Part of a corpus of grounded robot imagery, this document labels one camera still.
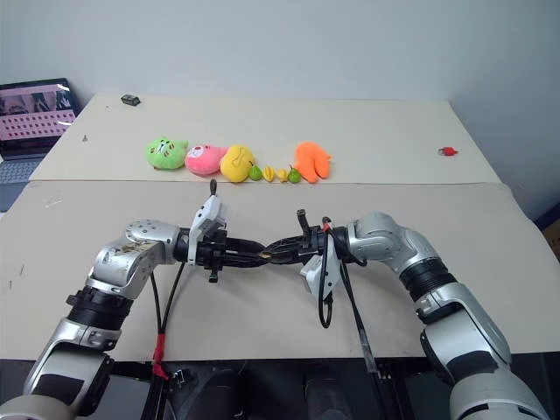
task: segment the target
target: small yellow fruit toy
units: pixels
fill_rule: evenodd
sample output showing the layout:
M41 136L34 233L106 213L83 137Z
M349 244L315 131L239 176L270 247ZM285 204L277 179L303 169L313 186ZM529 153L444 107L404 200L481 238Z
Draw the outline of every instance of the small yellow fruit toy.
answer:
M221 159L220 171L231 182L243 182L253 166L251 162L255 162L251 150L240 144L234 144L227 149L227 153Z
M265 166L262 170L262 177L266 179L268 182L271 182L274 179L274 169L270 166Z
M288 180L288 171L285 169L279 169L276 171L276 176L280 180L280 182L286 182Z

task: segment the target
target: red cable tie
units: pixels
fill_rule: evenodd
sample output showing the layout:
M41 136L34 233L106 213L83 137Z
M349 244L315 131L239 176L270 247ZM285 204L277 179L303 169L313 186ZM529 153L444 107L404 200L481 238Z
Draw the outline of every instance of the red cable tie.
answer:
M159 376L160 378L164 378L166 381L169 381L169 376L165 373L164 369L161 366L161 360L164 358L165 352L165 334L158 334L157 335L157 342L156 348L154 349L154 354L152 359L154 360L153 367L151 372L155 376Z

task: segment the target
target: pink plush toy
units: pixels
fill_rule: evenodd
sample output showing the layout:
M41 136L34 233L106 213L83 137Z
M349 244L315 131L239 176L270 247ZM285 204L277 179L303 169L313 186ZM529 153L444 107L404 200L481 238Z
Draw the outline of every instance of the pink plush toy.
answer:
M228 148L214 146L195 146L185 157L185 166L196 175L209 175L220 170L220 160Z

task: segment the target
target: wire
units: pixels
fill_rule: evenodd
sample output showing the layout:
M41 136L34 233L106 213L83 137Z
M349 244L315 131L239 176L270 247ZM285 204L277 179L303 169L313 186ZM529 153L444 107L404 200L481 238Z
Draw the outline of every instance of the wire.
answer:
M185 262L182 262L181 266L178 268L177 276L175 277L175 281L173 282L173 287L171 287L171 293L169 294L169 299L167 299L167 306L165 307L164 322L161 325L161 333L165 333L165 328L167 327L167 319L169 318L169 311L172 308L172 301L173 297L175 296L175 290L177 289L177 285L179 284L179 279L181 278L184 267Z
M169 412L171 413L171 417L173 417L173 420L177 420L175 409L173 408L172 403L171 401L169 401L169 399L165 400L165 405L167 405L167 409L169 409Z
M325 276L328 276L326 271L326 257L327 257L327 247L329 244L329 235L325 234L323 237L323 260L321 262L321 275L318 281L318 319L321 321L323 328L328 328L331 324L331 318L333 317L333 293L329 293L327 297L323 297L325 293ZM324 305L327 305L328 313L324 314Z
M239 371L237 372L237 375L241 375L243 372L243 369L247 366L247 359L245 359L245 361L243 362L243 366L241 366L241 369L239 369Z
M150 273L151 289L154 292L154 299L156 300L156 320L157 320L157 333L161 333L161 309L159 307L159 294L158 286L156 285L156 278L153 271Z
M360 335L361 350L364 353L364 359L366 361L367 371L371 374L375 374L377 377L380 376L379 369L375 364L375 359L369 345L368 335L366 334L366 327L361 320L360 313L358 312L358 307L356 306L356 301L354 300L354 292L352 290L352 285L350 284L350 276L348 275L347 265L342 263L340 265L340 274L342 276L342 283L346 288L346 293L348 294L348 299L350 299L350 304L352 305L353 317L356 321L356 326L358 327L358 334Z
M348 246L343 241L341 241L336 234L334 234L333 230L330 227L328 227L325 232L332 236L334 241L339 245L340 249L344 249L345 254L347 254L352 259L353 263L358 264L360 267L365 267L368 265L368 260L364 259L363 261L361 261L356 255L352 254L350 252L350 249L348 249Z

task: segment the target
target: beige table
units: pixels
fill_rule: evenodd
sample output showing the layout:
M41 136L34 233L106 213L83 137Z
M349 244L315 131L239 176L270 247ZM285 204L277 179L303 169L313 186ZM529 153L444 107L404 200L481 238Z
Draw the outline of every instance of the beige table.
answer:
M228 230L263 243L298 235L295 212L338 225L369 210L392 214L430 239L509 340L512 351L560 350L560 266L546 241L501 184L244 185L223 184ZM32 182L0 220L0 357L34 359L65 299L83 287L98 250L134 219L188 226L207 197L201 183ZM157 269L166 295L177 267ZM184 281L168 329L166 358L360 357L350 305L336 290L332 326L319 323L299 267L224 269L207 281L197 269ZM372 263L350 274L378 356L419 356L422 324L395 276ZM155 314L150 287L134 303L113 356L149 360Z
M135 108L119 94L95 96L31 179L200 180L145 161L145 145L168 136L191 146L245 144L258 165L275 168L289 168L296 145L313 141L332 155L326 183L500 182L447 101L140 96ZM443 146L460 153L439 156Z

